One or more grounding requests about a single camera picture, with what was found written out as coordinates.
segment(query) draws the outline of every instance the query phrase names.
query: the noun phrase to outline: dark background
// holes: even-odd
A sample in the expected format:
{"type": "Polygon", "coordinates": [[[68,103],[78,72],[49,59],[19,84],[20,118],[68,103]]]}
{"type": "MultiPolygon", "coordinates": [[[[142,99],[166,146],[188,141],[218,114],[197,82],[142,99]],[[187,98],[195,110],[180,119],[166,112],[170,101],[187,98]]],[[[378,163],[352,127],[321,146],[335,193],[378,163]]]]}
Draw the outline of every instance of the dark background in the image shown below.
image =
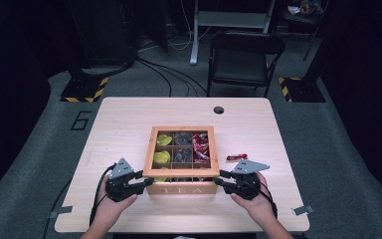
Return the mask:
{"type": "MultiPolygon", "coordinates": [[[[48,78],[72,66],[90,66],[67,2],[49,4],[0,0],[0,178],[46,106],[48,78]],[[57,29],[55,18],[63,23],[57,29]],[[61,51],[61,42],[70,46],[68,53],[61,51]]],[[[143,2],[138,6],[146,9],[143,2]]],[[[321,78],[353,144],[382,184],[382,4],[336,0],[329,15],[323,29],[326,44],[314,60],[324,62],[318,65],[324,67],[321,78]]],[[[155,38],[163,45],[160,36],[155,38]]]]}

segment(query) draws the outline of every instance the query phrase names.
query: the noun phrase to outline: table hole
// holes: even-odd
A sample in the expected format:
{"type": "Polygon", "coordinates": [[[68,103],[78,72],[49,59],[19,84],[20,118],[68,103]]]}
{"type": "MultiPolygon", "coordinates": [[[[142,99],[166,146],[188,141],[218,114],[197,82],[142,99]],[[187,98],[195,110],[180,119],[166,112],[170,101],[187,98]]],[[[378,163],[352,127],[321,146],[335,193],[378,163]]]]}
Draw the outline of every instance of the table hole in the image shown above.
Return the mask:
{"type": "Polygon", "coordinates": [[[213,112],[215,112],[217,115],[221,115],[225,112],[225,109],[223,109],[222,107],[214,107],[213,112]]]}

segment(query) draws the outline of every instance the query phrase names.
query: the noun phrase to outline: wooden box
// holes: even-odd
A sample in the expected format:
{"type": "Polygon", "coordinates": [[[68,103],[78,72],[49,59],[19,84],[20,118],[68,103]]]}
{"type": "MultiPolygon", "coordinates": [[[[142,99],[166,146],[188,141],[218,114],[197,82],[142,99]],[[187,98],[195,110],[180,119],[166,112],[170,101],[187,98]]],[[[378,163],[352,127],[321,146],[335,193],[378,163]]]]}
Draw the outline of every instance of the wooden box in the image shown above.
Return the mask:
{"type": "Polygon", "coordinates": [[[149,194],[215,194],[219,161],[212,126],[154,126],[143,176],[149,194]]]}

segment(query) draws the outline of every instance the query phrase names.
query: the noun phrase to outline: hand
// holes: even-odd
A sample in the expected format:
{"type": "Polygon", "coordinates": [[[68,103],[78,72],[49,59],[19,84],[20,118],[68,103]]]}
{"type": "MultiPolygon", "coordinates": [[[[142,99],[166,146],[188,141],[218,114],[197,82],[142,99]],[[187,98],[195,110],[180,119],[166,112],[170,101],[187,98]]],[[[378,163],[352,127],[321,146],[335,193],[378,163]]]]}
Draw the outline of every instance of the hand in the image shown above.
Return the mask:
{"type": "MultiPolygon", "coordinates": [[[[257,172],[260,183],[268,186],[266,179],[257,172]]],[[[260,184],[260,190],[270,196],[269,191],[260,184]]],[[[231,198],[240,206],[245,208],[250,217],[266,232],[269,238],[293,238],[285,228],[279,223],[272,209],[272,205],[267,198],[259,193],[252,200],[246,200],[239,195],[232,193],[231,198]]]]}
{"type": "Polygon", "coordinates": [[[100,189],[98,191],[98,201],[103,200],[97,207],[95,213],[95,220],[93,221],[89,230],[83,235],[82,238],[102,238],[107,231],[114,225],[123,210],[130,206],[136,199],[137,195],[131,195],[122,201],[114,202],[106,196],[105,186],[107,183],[107,176],[104,178],[100,189]]]}

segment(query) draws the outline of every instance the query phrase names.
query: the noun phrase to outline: chair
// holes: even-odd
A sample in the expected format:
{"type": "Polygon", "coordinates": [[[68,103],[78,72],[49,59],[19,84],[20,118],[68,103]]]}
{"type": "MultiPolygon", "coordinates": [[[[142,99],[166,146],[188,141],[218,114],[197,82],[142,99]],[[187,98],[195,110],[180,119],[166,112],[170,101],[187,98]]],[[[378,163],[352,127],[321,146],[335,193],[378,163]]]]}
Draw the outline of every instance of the chair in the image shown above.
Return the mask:
{"type": "Polygon", "coordinates": [[[311,15],[306,16],[306,15],[303,15],[301,13],[297,13],[297,14],[293,15],[289,12],[289,10],[287,9],[287,6],[286,6],[284,8],[284,10],[282,11],[282,14],[280,16],[280,18],[282,20],[288,22],[289,24],[293,24],[295,26],[298,26],[298,27],[301,27],[301,28],[304,28],[306,30],[310,30],[313,32],[310,34],[309,39],[308,39],[309,45],[308,45],[308,48],[306,49],[305,56],[303,57],[304,61],[308,57],[308,53],[311,50],[311,47],[312,47],[312,44],[314,42],[315,37],[317,36],[318,29],[319,29],[319,27],[323,21],[324,13],[327,9],[329,0],[322,0],[320,2],[322,5],[321,6],[322,11],[320,14],[311,14],[311,15]]]}
{"type": "Polygon", "coordinates": [[[250,86],[255,87],[254,90],[264,87],[266,98],[276,63],[284,49],[285,43],[269,34],[253,32],[216,34],[210,46],[207,97],[210,97],[212,84],[218,83],[250,86]]]}

